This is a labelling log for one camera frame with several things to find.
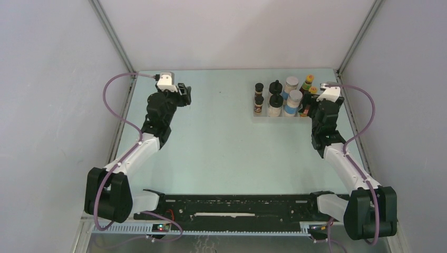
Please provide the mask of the sauce bottle yellow cap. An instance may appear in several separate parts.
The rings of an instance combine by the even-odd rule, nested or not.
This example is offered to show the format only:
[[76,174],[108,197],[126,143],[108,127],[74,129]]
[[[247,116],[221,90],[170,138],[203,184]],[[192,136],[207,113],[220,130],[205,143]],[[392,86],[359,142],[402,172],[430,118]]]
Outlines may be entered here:
[[[309,90],[308,90],[308,92],[311,93],[311,94],[316,94],[317,91],[318,91],[318,89],[316,87],[314,87],[314,86],[310,87]],[[308,111],[309,111],[309,109],[305,109],[305,111],[303,113],[299,114],[300,117],[306,117]]]
[[309,89],[312,87],[313,80],[314,80],[313,75],[311,74],[307,75],[299,90],[302,93],[309,91]]

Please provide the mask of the blue label spice jar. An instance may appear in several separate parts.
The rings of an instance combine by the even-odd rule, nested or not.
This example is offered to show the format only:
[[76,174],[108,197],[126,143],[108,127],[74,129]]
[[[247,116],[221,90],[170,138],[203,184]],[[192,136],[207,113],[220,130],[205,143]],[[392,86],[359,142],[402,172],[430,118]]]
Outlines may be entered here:
[[297,89],[299,84],[299,79],[295,76],[289,76],[286,78],[284,88],[282,91],[283,99],[286,101],[288,99],[288,96],[292,90]]
[[303,94],[299,90],[290,91],[283,108],[283,115],[285,117],[294,117],[298,111],[302,98]]

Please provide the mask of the black lid salt shaker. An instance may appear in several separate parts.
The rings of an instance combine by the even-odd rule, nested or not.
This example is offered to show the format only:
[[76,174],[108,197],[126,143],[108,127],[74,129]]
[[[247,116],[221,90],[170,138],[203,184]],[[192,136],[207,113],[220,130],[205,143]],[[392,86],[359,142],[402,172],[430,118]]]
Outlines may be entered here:
[[268,101],[268,117],[279,117],[283,108],[284,99],[281,94],[273,94]]
[[274,82],[271,82],[268,89],[269,97],[272,95],[281,95],[283,91],[283,85],[280,83],[279,80],[275,80]]

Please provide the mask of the small dark pepper bottle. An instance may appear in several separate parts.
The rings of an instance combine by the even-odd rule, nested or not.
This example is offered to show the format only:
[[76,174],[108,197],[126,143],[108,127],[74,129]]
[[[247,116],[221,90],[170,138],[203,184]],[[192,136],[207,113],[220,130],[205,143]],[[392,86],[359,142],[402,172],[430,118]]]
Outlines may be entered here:
[[254,98],[254,113],[261,114],[264,103],[264,97],[257,95]]

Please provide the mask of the small black cap spice bottle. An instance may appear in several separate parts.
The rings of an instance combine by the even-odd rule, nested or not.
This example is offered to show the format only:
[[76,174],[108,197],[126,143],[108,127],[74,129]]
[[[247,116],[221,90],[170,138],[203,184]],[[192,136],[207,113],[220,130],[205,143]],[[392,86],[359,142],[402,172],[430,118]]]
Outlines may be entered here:
[[262,97],[264,90],[264,85],[262,83],[255,84],[255,98]]

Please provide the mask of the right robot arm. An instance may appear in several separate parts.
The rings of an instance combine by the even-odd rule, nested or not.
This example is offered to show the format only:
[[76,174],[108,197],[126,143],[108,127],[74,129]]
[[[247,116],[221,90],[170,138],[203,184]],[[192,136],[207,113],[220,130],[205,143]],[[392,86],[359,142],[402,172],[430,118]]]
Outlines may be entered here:
[[348,191],[344,200],[331,192],[319,192],[307,205],[307,215],[321,220],[328,215],[343,223],[353,240],[392,237],[397,233],[397,194],[372,178],[351,156],[345,139],[337,130],[344,98],[331,101],[323,95],[305,92],[298,111],[312,120],[313,148],[326,160]]

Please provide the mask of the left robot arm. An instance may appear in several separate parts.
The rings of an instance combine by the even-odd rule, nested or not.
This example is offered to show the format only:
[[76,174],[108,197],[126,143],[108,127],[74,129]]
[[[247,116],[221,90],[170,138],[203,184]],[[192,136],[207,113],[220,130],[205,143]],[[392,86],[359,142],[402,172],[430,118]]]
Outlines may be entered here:
[[87,177],[84,211],[123,223],[129,216],[146,211],[153,219],[166,215],[166,204],[154,190],[132,193],[130,180],[137,170],[167,142],[170,123],[179,107],[190,105],[191,87],[179,83],[158,89],[147,99],[147,114],[136,143],[103,168],[92,168]]

